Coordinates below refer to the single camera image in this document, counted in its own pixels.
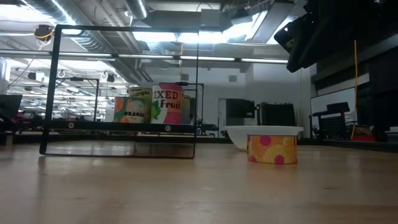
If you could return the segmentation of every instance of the shelf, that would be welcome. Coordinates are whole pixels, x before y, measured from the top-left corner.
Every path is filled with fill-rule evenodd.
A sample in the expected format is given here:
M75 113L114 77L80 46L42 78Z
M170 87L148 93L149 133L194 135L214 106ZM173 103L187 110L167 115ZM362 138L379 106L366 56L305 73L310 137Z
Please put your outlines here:
M93 121L51 121L49 129L88 131L139 131L150 133L194 133L189 124L131 124Z

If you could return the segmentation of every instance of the ceiling vent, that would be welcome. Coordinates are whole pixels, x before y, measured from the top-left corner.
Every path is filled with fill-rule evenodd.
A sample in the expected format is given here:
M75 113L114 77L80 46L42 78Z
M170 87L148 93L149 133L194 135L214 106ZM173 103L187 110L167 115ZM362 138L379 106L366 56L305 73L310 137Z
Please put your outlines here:
M238 76L236 76L236 75L230 75L228 78L229 78L229 82L237 82L238 81Z
M189 74L181 74L181 81L189 81Z

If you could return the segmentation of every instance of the pink polka dot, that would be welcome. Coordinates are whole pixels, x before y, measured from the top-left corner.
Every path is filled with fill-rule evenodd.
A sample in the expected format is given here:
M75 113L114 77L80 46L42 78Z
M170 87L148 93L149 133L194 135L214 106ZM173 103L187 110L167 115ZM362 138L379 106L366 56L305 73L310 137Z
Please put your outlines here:
M271 144L271 138L269 136L261 136L260 143L263 146L269 146Z
M254 156L250 156L250 157L249 157L249 161L250 161L250 162L257 162L257 159L254 158Z
M275 164L285 164L285 158L281 155L275 156Z

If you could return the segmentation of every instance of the whiteboard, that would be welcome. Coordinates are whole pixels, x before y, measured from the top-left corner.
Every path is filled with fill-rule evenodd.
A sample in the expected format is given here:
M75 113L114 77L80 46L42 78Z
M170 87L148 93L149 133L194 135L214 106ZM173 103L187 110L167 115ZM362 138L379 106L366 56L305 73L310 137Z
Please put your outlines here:
M311 99L311 113L327 111L326 107L332 103L348 103L349 112L345 113L346 121L354 121L356 116L353 116L355 109L355 88L349 88L346 90L337 91L334 93L329 93L326 95L314 97ZM338 116L339 114L331 114L327 116L322 116L322 118ZM312 118L312 126L318 126L318 117Z

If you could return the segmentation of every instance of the white bowl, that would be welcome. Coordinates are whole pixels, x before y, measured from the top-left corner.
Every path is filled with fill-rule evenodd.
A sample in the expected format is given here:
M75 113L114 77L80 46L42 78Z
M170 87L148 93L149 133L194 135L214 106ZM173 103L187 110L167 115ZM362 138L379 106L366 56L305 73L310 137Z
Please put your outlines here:
M296 136L303 127L290 126L225 126L229 138L241 150L246 150L248 135Z

